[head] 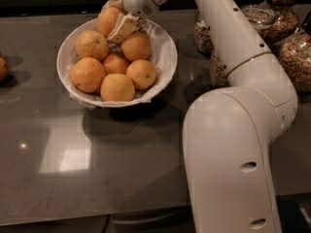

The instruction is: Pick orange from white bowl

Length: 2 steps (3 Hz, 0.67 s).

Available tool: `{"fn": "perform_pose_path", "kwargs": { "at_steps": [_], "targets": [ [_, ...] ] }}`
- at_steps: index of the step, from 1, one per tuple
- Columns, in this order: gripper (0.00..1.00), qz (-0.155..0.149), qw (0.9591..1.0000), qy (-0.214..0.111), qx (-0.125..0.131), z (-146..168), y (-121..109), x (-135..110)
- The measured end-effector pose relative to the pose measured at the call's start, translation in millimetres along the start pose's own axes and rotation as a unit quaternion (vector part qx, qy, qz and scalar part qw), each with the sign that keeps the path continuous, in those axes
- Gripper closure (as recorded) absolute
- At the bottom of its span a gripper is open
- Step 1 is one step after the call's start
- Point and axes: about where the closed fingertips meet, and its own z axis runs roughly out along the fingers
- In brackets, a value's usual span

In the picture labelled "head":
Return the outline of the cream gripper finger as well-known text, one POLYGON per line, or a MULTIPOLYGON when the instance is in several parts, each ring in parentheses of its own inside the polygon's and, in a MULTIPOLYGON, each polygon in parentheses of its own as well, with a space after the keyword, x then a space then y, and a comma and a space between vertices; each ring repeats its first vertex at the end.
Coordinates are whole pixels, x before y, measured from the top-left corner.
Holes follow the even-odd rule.
POLYGON ((117 8, 122 11, 124 9, 123 2, 122 0, 109 0, 105 3, 102 9, 105 10, 108 8, 117 8))
POLYGON ((124 15, 120 13, 112 32, 108 35, 108 41, 114 44, 120 44, 138 29, 139 23, 139 17, 133 14, 124 15))

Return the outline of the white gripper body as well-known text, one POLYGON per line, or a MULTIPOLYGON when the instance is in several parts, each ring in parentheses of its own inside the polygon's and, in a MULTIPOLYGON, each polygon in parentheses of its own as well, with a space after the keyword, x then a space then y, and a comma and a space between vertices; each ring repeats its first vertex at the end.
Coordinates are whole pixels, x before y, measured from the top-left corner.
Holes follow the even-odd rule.
POLYGON ((148 18, 158 11, 158 5, 153 0, 121 0, 124 9, 137 17, 148 18))

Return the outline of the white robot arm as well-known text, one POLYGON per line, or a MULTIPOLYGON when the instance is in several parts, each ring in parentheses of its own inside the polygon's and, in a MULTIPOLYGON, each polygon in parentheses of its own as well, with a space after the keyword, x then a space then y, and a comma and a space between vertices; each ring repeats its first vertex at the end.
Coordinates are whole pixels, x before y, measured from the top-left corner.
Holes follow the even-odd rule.
MULTIPOLYGON (((145 18, 168 0, 109 0, 145 18)), ((229 86, 199 96, 183 126, 196 233, 282 233, 269 146, 292 124, 294 86, 233 0, 194 0, 229 86)))

